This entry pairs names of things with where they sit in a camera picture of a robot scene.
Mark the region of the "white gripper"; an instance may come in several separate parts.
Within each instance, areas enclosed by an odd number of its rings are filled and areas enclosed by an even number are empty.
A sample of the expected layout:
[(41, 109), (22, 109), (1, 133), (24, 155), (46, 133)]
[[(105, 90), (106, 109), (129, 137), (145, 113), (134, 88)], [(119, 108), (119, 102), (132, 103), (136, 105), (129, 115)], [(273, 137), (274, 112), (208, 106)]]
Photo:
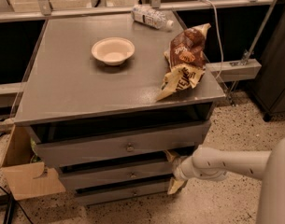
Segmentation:
[(167, 160), (172, 163), (174, 177), (170, 178), (168, 195), (176, 194), (186, 185), (186, 180), (197, 177), (198, 173), (192, 162), (192, 156), (184, 157), (174, 150), (164, 151)]

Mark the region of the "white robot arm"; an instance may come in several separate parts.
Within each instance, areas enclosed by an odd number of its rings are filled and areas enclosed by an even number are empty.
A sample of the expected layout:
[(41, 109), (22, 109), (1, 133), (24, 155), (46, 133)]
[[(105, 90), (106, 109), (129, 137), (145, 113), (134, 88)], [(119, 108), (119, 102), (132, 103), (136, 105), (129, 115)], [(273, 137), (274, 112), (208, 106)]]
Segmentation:
[(271, 151), (221, 151), (200, 146), (190, 156), (165, 152), (173, 176), (168, 192), (176, 193), (192, 178), (221, 181), (227, 173), (262, 182), (256, 224), (285, 224), (285, 138)]

